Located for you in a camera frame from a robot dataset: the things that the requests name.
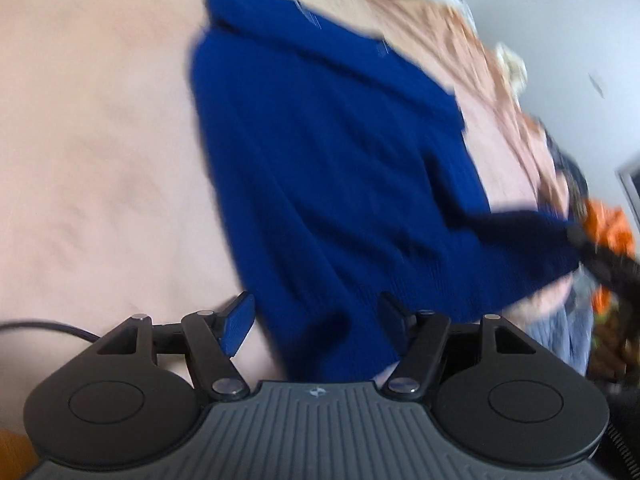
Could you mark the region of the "blue beaded sweater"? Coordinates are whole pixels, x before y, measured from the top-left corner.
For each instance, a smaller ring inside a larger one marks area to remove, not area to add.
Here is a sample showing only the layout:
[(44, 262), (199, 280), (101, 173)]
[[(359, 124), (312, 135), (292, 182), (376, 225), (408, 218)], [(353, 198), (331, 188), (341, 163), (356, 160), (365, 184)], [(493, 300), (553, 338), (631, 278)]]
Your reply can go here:
[(191, 88), (232, 256), (288, 378), (399, 353), (388, 292), (474, 322), (572, 273), (564, 220), (492, 212), (454, 97), (292, 0), (205, 0)]

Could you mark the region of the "black clothing on pillow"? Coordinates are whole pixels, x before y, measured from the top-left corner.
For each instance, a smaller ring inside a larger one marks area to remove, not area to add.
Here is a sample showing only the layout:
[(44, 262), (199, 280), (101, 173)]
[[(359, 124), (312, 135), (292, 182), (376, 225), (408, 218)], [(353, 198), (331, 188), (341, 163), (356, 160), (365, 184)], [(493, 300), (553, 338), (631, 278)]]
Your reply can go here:
[(554, 169), (562, 174), (567, 183), (568, 197), (570, 198), (568, 218), (583, 222), (587, 217), (587, 200), (589, 197), (587, 180), (576, 160), (559, 147), (559, 144), (548, 133), (541, 120), (538, 120), (538, 125), (546, 135), (547, 148), (553, 160)]

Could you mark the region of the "orange patterned cloth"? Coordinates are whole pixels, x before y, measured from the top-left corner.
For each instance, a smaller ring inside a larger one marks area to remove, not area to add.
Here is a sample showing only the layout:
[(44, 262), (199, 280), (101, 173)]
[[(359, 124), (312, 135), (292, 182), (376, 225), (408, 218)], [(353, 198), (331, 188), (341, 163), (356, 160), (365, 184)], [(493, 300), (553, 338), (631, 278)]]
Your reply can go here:
[(634, 255), (634, 234), (622, 208), (609, 207), (600, 200), (587, 198), (585, 210), (582, 226), (590, 240), (611, 249), (616, 255)]

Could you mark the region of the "blue grey fabric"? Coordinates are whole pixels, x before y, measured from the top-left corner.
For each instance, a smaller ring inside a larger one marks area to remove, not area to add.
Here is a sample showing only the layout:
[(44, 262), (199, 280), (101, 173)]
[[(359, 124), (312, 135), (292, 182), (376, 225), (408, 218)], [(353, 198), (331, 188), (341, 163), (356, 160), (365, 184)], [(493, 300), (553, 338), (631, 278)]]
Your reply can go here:
[(572, 288), (562, 307), (524, 330), (581, 375), (586, 374), (591, 351), (594, 323), (591, 298), (596, 289), (596, 281), (580, 268), (574, 274)]

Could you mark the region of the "cream fluffy cloth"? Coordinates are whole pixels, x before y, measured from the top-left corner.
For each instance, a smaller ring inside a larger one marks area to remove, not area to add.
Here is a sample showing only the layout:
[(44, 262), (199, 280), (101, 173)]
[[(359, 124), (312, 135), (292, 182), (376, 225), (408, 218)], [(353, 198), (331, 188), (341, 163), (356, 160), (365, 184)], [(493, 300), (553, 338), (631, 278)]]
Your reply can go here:
[(496, 44), (495, 55), (503, 79), (509, 86), (514, 99), (518, 99), (525, 91), (528, 83), (528, 73), (524, 60), (502, 42)]

